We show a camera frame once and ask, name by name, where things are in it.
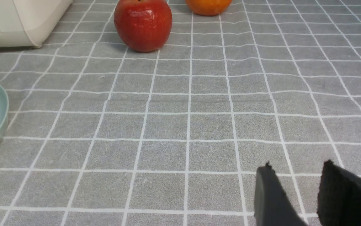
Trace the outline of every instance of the gray tablecloth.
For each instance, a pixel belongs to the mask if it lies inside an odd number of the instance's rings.
[[[361,175],[361,0],[169,0],[172,34],[135,53],[117,0],[75,0],[44,46],[0,49],[6,226],[255,225],[270,161],[319,225],[322,163]]]

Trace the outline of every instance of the tangerine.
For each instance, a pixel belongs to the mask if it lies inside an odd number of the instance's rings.
[[[186,0],[187,6],[196,14],[216,16],[225,11],[232,0]]]

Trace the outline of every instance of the orange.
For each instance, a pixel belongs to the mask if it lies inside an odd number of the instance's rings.
[[[232,0],[186,0],[186,4],[196,14],[215,16],[225,11]]]

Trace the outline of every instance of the red apple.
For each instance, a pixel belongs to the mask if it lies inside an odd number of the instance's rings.
[[[165,0],[119,0],[114,12],[118,35],[131,49],[161,48],[172,29],[172,11]]]

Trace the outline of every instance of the white appliance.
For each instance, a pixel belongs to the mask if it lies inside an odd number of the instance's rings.
[[[0,47],[40,48],[73,0],[0,0]]]

